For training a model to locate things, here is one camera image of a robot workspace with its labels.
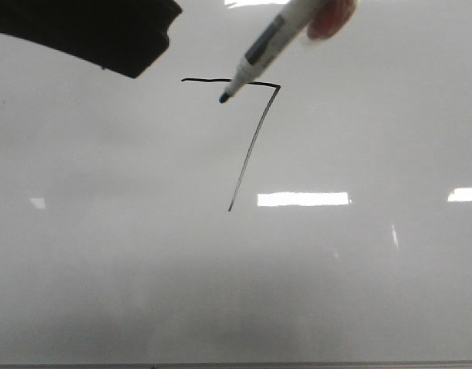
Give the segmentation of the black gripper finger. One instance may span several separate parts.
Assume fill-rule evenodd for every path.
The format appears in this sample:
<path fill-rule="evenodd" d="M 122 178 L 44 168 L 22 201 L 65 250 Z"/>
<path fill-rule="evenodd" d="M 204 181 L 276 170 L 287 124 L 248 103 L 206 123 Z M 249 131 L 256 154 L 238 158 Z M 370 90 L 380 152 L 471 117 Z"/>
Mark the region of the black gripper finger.
<path fill-rule="evenodd" d="M 0 1 L 0 33 L 137 78 L 181 13 L 175 1 Z"/>

